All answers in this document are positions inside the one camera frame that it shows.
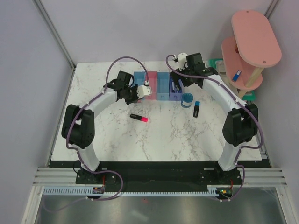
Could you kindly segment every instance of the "table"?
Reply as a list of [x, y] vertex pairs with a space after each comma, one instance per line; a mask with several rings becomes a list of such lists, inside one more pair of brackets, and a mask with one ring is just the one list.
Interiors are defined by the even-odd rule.
[[[82, 106], [105, 84], [111, 63], [78, 63], [66, 105]], [[165, 62], [144, 62], [150, 71], [168, 71]], [[120, 70], [142, 71], [135, 62], [114, 65], [109, 81]], [[184, 109], [177, 101], [143, 100], [127, 106], [124, 100], [110, 105], [95, 119], [93, 146], [100, 161], [216, 161], [225, 143], [222, 127], [226, 115], [211, 96], [196, 85], [185, 88], [200, 101], [199, 116], [193, 108]], [[149, 118], [147, 123], [132, 119], [131, 113]], [[52, 161], [75, 161], [75, 151], [65, 147], [59, 133]], [[248, 145], [256, 146], [255, 137]], [[259, 161], [259, 150], [244, 149], [242, 161]]]

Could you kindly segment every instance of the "marble surface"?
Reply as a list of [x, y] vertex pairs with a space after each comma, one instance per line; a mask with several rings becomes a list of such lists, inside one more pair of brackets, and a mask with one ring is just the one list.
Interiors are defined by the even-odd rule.
[[[105, 84], [111, 63], [78, 63], [67, 105], [83, 105]], [[168, 71], [165, 62], [144, 62], [150, 71]], [[116, 63], [109, 81], [118, 71], [142, 71], [135, 62]], [[200, 101], [199, 116], [193, 105], [184, 109], [178, 101], [143, 100], [127, 106], [124, 100], [112, 104], [95, 119], [93, 146], [102, 161], [215, 161], [221, 156], [225, 140], [222, 127], [226, 115], [209, 94], [196, 85], [184, 89]], [[149, 118], [147, 123], [129, 117], [131, 113]], [[256, 146], [255, 137], [248, 145]], [[75, 151], [65, 147], [61, 127], [51, 158], [77, 160]], [[261, 160], [259, 150], [245, 149], [240, 160]]]

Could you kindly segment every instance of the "black marker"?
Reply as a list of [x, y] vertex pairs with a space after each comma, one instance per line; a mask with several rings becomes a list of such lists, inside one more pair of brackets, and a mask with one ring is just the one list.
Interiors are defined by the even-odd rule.
[[136, 119], [136, 120], [141, 120], [141, 121], [143, 121], [143, 122], [148, 122], [148, 118], [145, 118], [145, 117], [142, 117], [142, 116], [139, 116], [139, 115], [136, 115], [136, 114], [130, 114], [130, 117], [131, 118], [134, 118], [134, 119]]
[[193, 112], [193, 117], [195, 117], [195, 118], [198, 117], [199, 105], [200, 105], [200, 102], [195, 101], [194, 112]]

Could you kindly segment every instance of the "cylindrical container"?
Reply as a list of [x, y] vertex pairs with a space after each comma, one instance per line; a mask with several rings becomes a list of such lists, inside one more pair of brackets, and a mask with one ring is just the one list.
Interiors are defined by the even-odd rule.
[[192, 105], [193, 95], [191, 93], [184, 93], [181, 100], [183, 108], [189, 108]]

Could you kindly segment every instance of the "gray floor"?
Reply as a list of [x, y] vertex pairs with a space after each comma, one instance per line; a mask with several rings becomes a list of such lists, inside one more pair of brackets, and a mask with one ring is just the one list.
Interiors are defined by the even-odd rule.
[[[59, 209], [78, 196], [44, 196]], [[243, 189], [231, 202], [204, 197], [123, 196], [106, 202], [81, 201], [57, 213], [41, 209], [37, 224], [285, 224], [275, 189]]]

